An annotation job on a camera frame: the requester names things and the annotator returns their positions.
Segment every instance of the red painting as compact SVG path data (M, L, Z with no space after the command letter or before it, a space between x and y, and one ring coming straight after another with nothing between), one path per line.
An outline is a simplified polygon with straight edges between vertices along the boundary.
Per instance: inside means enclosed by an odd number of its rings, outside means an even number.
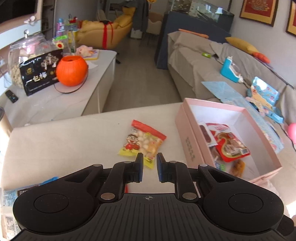
M296 36L296 3L291 1L291 8L286 32Z
M295 10L295 15L294 15L294 20L293 20L293 26L296 27L296 10Z
M239 17L274 25L279 0L243 0Z
M274 0L247 0L245 12L271 17Z

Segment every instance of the glass jar lid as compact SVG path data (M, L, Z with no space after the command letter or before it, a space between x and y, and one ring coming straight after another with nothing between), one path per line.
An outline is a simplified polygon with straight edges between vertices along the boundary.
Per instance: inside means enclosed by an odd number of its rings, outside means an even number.
M40 40L45 40L44 35L41 33L36 33L32 35L28 35L29 31L25 30L25 37L17 40L16 42L10 45L10 50L26 48L34 43L38 43Z

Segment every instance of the pink gift box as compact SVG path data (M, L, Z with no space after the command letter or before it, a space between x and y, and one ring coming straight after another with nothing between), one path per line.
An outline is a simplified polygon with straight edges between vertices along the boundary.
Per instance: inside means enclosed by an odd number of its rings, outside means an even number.
M186 98L177 114L176 125L188 167L197 168L199 164L217 167L199 127L200 122L228 125L248 147L251 155L242 158L245 163L243 179L260 184L282 168L269 141L245 108ZM226 163L229 168L231 165L232 162Z

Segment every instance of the yellow armchair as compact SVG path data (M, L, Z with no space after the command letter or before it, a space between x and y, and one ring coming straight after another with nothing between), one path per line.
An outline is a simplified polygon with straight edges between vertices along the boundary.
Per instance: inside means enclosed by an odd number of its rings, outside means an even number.
M136 8L123 8L123 14L112 24L107 25L107 49L114 49L119 42L131 31L133 14ZM77 34L77 43L93 48L102 48L104 24L98 21L84 21Z

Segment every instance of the red snack package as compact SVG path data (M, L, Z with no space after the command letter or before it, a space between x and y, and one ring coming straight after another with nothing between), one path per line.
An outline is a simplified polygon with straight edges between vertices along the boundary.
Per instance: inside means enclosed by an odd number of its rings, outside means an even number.
M126 139L126 143L118 154L122 156L136 156L141 152L144 155L144 165L153 169L153 160L157 149L166 139L166 136L137 120L133 120L131 126L131 132Z
M249 149L231 132L227 125L207 123L218 145L215 146L225 162L250 155Z

